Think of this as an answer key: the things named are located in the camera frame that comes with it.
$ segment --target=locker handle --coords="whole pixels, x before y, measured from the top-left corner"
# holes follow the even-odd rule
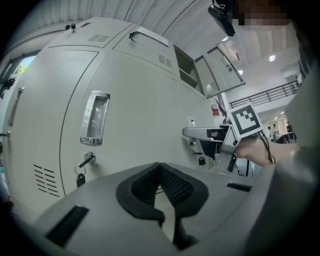
[[[18,89],[18,93],[16,95],[15,101],[13,103],[13,107],[9,116],[9,120],[8,120],[8,126],[12,127],[14,125],[14,120],[15,120],[15,115],[16,115],[16,111],[17,111],[17,106],[21,97],[22,92],[24,91],[24,87],[19,87]]]
[[[102,145],[110,94],[93,90],[85,107],[80,142],[89,145]]]

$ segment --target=window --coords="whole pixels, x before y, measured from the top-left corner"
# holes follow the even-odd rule
[[[27,67],[30,65],[30,63],[35,59],[36,56],[30,56],[24,58],[19,66],[16,68],[16,70],[13,72],[13,74],[22,74],[23,72],[26,71]]]

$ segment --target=ceiling light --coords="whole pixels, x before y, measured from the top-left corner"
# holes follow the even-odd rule
[[[270,61],[270,62],[273,62],[273,61],[275,60],[275,58],[276,58],[276,56],[271,55],[271,56],[269,57],[269,61]]]

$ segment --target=railing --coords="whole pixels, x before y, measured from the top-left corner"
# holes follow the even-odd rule
[[[289,82],[278,87],[265,90],[263,92],[259,92],[249,97],[233,101],[230,103],[231,108],[233,109],[245,103],[252,103],[252,105],[257,106],[260,104],[272,102],[284,97],[288,97],[289,95],[295,94],[299,87],[300,85],[298,81]]]

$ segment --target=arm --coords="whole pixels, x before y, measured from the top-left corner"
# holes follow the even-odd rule
[[[296,143],[278,144],[269,142],[269,146],[270,152],[274,156],[276,163],[290,153],[300,149]],[[271,164],[265,145],[259,138],[245,138],[241,140],[235,153],[238,158],[246,158],[261,167]]]

